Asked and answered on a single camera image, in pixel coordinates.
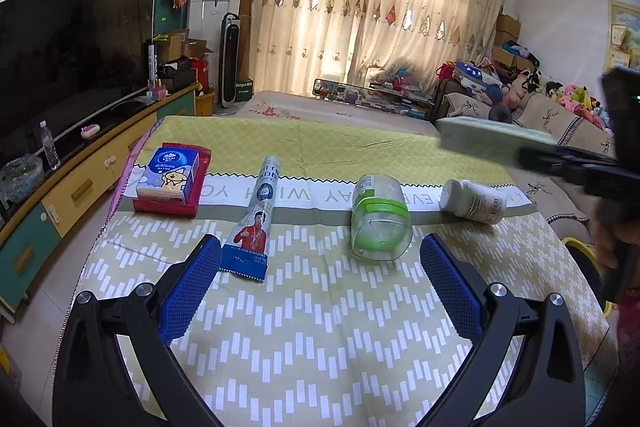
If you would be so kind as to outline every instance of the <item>green drawer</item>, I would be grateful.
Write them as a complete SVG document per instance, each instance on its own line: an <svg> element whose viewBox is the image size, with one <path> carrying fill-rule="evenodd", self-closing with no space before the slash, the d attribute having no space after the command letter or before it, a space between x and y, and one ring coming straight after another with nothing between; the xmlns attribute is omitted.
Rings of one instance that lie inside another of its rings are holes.
<svg viewBox="0 0 640 427"><path fill-rule="evenodd" d="M25 217L0 248L0 296L15 310L60 236L42 203ZM16 263L23 257L21 267Z"/></svg>
<svg viewBox="0 0 640 427"><path fill-rule="evenodd" d="M178 100L163 105L156 111L158 120L164 116L171 114L179 114L181 116L196 116L196 99L195 91L182 95Z"/></svg>

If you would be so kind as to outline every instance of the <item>tissue pack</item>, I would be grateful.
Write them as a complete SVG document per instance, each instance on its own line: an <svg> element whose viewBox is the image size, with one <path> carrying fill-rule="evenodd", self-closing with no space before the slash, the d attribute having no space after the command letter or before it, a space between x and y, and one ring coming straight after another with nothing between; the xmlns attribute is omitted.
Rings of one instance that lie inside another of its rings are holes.
<svg viewBox="0 0 640 427"><path fill-rule="evenodd" d="M197 169L197 150L161 147L136 184L136 194L143 200L185 203Z"/></svg>

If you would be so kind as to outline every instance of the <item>metal screw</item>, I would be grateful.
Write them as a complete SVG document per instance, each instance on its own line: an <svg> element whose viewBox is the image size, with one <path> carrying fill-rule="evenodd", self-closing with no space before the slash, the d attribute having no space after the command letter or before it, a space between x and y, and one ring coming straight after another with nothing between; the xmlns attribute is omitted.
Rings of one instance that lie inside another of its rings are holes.
<svg viewBox="0 0 640 427"><path fill-rule="evenodd" d="M146 297L154 290L154 286L151 283L143 282L136 286L136 295L138 297Z"/></svg>
<svg viewBox="0 0 640 427"><path fill-rule="evenodd" d="M504 297L507 295L507 286L499 282L491 285L491 293L496 297Z"/></svg>
<svg viewBox="0 0 640 427"><path fill-rule="evenodd" d="M558 293L552 293L549 296L549 300L551 301L551 304L554 304L555 306L562 306L564 304L564 299Z"/></svg>
<svg viewBox="0 0 640 427"><path fill-rule="evenodd" d="M91 292L88 292L88 291L80 292L78 294L78 297L76 297L76 302L78 304L87 304L87 302L89 302L90 300L91 300Z"/></svg>

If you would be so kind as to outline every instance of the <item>water bottle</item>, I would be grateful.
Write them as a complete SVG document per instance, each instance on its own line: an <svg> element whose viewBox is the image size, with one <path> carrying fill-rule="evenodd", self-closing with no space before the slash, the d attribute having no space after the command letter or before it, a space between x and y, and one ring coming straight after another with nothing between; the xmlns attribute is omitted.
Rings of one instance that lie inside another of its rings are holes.
<svg viewBox="0 0 640 427"><path fill-rule="evenodd" d="M60 167L60 158L58 158L56 145L53 143L53 135L51 134L49 127L47 127L47 122L45 120L40 122L40 137L42 138L42 147L44 148L44 153L47 156L49 167L54 171Z"/></svg>

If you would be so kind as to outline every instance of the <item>man in red jacket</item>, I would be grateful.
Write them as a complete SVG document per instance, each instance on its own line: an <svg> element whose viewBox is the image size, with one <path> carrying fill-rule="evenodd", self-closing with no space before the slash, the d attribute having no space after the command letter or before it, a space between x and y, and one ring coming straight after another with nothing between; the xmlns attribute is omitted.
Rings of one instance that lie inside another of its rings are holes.
<svg viewBox="0 0 640 427"><path fill-rule="evenodd" d="M241 248L258 253L264 253L264 247L267 243L267 233L262 229L263 219L264 212L256 212L252 226L244 227L244 229L236 233L234 243L242 241L242 245L240 245Z"/></svg>

